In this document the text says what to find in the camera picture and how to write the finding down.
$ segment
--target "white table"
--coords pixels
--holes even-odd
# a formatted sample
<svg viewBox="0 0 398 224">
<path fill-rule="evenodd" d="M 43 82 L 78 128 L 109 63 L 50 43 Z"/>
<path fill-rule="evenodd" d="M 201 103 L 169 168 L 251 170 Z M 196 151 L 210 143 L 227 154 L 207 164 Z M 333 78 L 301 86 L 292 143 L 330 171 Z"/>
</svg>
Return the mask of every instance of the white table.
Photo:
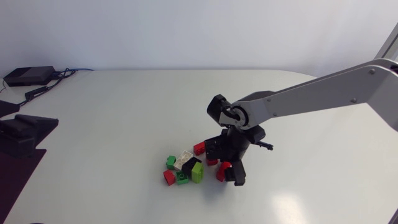
<svg viewBox="0 0 398 224">
<path fill-rule="evenodd" d="M 220 134 L 206 113 L 215 95 L 234 102 L 311 79 L 275 70 L 78 72 L 20 111 L 60 124 L 40 144 L 48 151 L 6 223 L 388 223 L 398 207 L 398 133 L 368 105 L 263 123 L 274 150 L 248 149 L 242 187 L 207 166 L 201 184 L 167 186 L 167 156 Z M 18 103 L 31 89 L 9 88 L 0 100 Z"/>
</svg>

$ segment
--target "lego brick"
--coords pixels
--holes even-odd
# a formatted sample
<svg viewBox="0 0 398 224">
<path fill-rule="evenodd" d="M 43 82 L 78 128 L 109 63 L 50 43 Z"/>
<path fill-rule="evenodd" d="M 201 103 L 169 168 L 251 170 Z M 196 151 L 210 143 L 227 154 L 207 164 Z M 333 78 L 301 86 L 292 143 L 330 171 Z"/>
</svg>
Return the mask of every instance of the lego brick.
<svg viewBox="0 0 398 224">
<path fill-rule="evenodd" d="M 193 166 L 195 166 L 195 164 L 197 162 L 201 163 L 201 160 L 197 159 L 196 157 L 192 157 L 186 163 L 184 163 L 184 165 L 182 165 L 182 169 L 181 169 L 182 172 L 184 172 L 184 174 L 187 174 L 190 177 L 191 173 L 192 173 Z"/>
<path fill-rule="evenodd" d="M 174 170 L 175 156 L 169 156 L 167 158 L 166 167 L 169 170 Z"/>
<path fill-rule="evenodd" d="M 217 165 L 218 159 L 215 159 L 215 160 L 208 160 L 207 159 L 206 163 L 207 163 L 208 166 L 214 166 L 214 165 Z"/>
<path fill-rule="evenodd" d="M 170 186 L 175 183 L 175 176 L 171 170 L 163 172 L 164 179 L 166 179 L 167 184 Z"/>
<path fill-rule="evenodd" d="M 203 165 L 200 162 L 197 162 L 192 169 L 192 181 L 194 183 L 199 184 L 205 175 Z"/>
<path fill-rule="evenodd" d="M 194 145 L 193 152 L 195 155 L 199 156 L 200 154 L 204 153 L 206 149 L 205 142 L 201 142 L 197 145 Z"/>
<path fill-rule="evenodd" d="M 175 173 L 175 175 L 177 176 L 177 184 L 178 185 L 188 183 L 188 181 L 189 181 L 188 175 L 184 174 L 184 172 L 178 171 Z"/>
<path fill-rule="evenodd" d="M 216 178 L 217 180 L 223 182 L 225 180 L 225 170 L 227 168 L 231 167 L 230 162 L 223 162 L 220 166 L 220 168 L 217 171 Z"/>
<path fill-rule="evenodd" d="M 174 169 L 175 170 L 181 170 L 182 165 L 186 163 L 188 160 L 190 160 L 193 157 L 193 154 L 187 151 L 183 151 L 181 156 L 175 161 L 174 163 Z"/>
</svg>

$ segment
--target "lime green lego brick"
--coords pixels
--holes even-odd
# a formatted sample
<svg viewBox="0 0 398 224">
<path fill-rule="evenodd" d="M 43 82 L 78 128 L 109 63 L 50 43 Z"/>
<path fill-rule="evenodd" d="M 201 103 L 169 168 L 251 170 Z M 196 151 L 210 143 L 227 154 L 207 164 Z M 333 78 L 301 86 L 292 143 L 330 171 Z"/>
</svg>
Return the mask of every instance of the lime green lego brick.
<svg viewBox="0 0 398 224">
<path fill-rule="evenodd" d="M 191 174 L 192 174 L 192 176 L 191 176 L 192 181 L 199 184 L 201 182 L 201 180 L 203 179 L 203 176 L 205 175 L 203 165 L 200 162 L 197 162 L 193 166 Z"/>
<path fill-rule="evenodd" d="M 184 174 L 184 172 L 178 171 L 175 173 L 175 175 L 177 176 L 177 184 L 178 185 L 188 183 L 188 181 L 189 181 L 188 176 L 186 174 Z"/>
<path fill-rule="evenodd" d="M 169 156 L 169 157 L 167 158 L 167 162 L 166 162 L 166 167 L 167 167 L 167 169 L 169 169 L 169 170 L 174 170 L 174 163 L 175 163 L 175 160 L 176 160 L 175 156 Z"/>
</svg>

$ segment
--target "black cable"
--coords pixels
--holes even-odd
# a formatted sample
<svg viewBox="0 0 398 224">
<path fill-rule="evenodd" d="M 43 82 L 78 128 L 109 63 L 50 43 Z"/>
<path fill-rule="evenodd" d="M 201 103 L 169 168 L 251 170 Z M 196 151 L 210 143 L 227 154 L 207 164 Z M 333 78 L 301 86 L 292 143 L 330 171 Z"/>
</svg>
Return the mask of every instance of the black cable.
<svg viewBox="0 0 398 224">
<path fill-rule="evenodd" d="M 6 88 L 6 86 L 5 86 L 5 84 L 4 84 L 4 80 L 2 81 L 2 89 L 0 90 L 0 93 L 3 91 L 3 90 L 6 90 L 7 88 Z"/>
<path fill-rule="evenodd" d="M 36 99 L 37 97 L 39 97 L 39 96 L 45 94 L 46 92 L 50 91 L 52 88 L 54 88 L 55 86 L 57 86 L 65 77 L 68 78 L 68 77 L 70 77 L 71 75 L 75 74 L 77 71 L 78 71 L 78 70 L 76 70 L 76 69 L 69 69 L 69 68 L 66 68 L 65 71 L 62 71 L 62 76 L 61 76 L 61 77 L 58 76 L 58 78 L 56 78 L 56 79 L 57 79 L 57 82 L 55 82 L 54 85 L 52 85 L 52 86 L 47 86 L 47 89 L 46 89 L 45 91 L 43 91 L 43 92 L 41 92 L 41 93 L 39 93 L 39 94 L 37 94 L 37 95 L 33 94 L 33 95 L 29 96 L 29 97 L 27 97 L 27 96 L 25 95 L 25 97 L 27 97 L 27 99 L 26 99 L 25 101 L 19 103 L 18 105 L 19 105 L 19 106 L 24 106 L 24 105 L 27 104 L 28 102 L 30 102 L 30 101 Z"/>
</svg>

